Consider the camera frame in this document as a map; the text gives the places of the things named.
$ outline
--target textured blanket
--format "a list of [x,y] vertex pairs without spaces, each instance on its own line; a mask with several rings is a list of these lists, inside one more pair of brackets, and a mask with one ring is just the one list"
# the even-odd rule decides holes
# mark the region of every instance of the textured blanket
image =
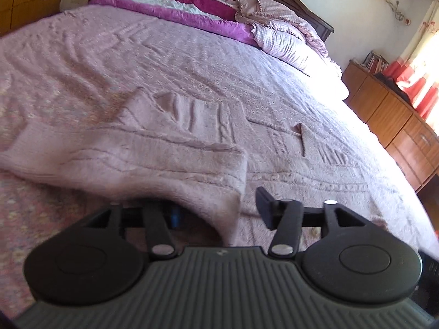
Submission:
[[[263,110],[264,102],[253,98],[256,110]],[[31,121],[0,154],[0,168],[112,200],[150,196],[175,201],[214,227],[227,246],[249,245],[248,239],[264,244],[270,237],[268,230],[254,232],[245,221],[245,216],[258,217],[253,205],[240,214],[249,180],[268,177],[275,193],[285,183],[312,188],[319,182],[323,189],[338,191],[343,184],[351,200],[368,202],[351,193],[365,190],[358,185],[361,173],[338,167],[348,163],[346,157],[316,141],[308,128],[298,124],[282,135],[254,130],[267,127],[274,127],[268,119],[248,121],[238,100],[209,102],[140,88],[110,124],[81,130]],[[269,146],[273,141],[281,154]],[[319,192],[303,193],[307,202],[322,198]]]
[[[273,0],[92,0],[90,4],[125,8],[259,46],[328,83],[342,75],[311,24]],[[346,88],[340,96],[348,96]]]

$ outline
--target folded blanket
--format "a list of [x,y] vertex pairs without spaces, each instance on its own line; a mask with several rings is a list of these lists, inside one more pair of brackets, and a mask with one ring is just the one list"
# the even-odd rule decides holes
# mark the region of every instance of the folded blanket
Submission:
[[[276,197],[295,194],[309,206],[334,198],[361,204],[365,216],[381,219],[355,163],[304,125],[267,122],[264,114],[280,110],[252,100],[255,114],[246,115],[239,101],[138,89],[109,124],[68,129],[31,121],[0,154],[0,168],[113,200],[172,200],[231,246],[267,248],[273,237],[255,207],[258,186]],[[306,230],[301,248],[318,238]]]
[[[157,100],[166,99],[165,95]],[[157,100],[139,89],[118,122],[85,130],[32,121],[0,154],[0,168],[113,200],[173,200],[213,224],[224,243],[231,244],[245,190],[247,155],[231,145],[230,123],[221,121],[240,123],[242,106],[175,95],[175,118]]]

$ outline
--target pillow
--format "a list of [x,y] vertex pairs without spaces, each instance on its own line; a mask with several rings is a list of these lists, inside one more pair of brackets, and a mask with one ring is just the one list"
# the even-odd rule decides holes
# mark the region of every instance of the pillow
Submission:
[[280,21],[278,19],[272,19],[268,23],[267,27],[270,27],[271,29],[274,30],[286,32],[300,39],[301,41],[306,42],[305,36],[302,34],[302,32],[300,32],[296,27],[294,27],[292,24],[289,24],[288,22]]
[[324,90],[331,90],[332,97],[344,100],[349,92],[338,79],[335,68],[322,59],[304,41],[287,32],[282,32],[260,24],[253,24],[252,33],[261,49],[283,62],[295,67],[316,81],[325,84]]

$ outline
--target curtain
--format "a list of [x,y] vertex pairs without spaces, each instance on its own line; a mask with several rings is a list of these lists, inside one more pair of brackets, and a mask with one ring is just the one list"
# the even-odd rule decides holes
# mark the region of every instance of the curtain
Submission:
[[439,0],[433,0],[415,36],[383,74],[408,94],[413,107],[439,135]]

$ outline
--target dresser drawer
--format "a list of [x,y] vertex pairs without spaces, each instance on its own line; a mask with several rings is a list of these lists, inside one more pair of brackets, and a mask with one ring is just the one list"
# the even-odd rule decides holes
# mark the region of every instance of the dresser drawer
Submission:
[[10,15],[12,10],[0,11],[0,36],[10,30]]
[[439,141],[431,130],[425,127],[419,119],[412,115],[404,126],[404,130],[418,145],[422,153],[434,168],[439,166]]
[[19,28],[41,18],[54,15],[59,12],[61,0],[34,0],[22,3],[12,9],[10,27]]
[[401,171],[403,172],[405,178],[410,183],[412,188],[414,190],[417,190],[421,186],[421,183],[420,183],[419,179],[413,173],[412,169],[410,168],[409,164],[404,159],[402,154],[399,153],[399,151],[395,147],[395,145],[393,143],[391,143],[390,145],[387,146],[386,151],[395,160],[396,164],[401,169]]
[[361,121],[367,123],[387,94],[384,87],[373,77],[368,76],[347,104]]
[[424,183],[434,172],[433,166],[424,156],[421,149],[403,129],[392,141],[399,153],[410,165],[421,183]]
[[355,65],[354,63],[349,63],[346,70],[342,75],[342,82],[345,83],[349,90],[349,96],[345,100],[346,104],[349,104],[352,98],[357,93],[358,89],[363,84],[367,77],[367,72]]
[[411,110],[393,94],[388,93],[367,121],[370,132],[374,133],[385,148],[403,128],[412,115]]

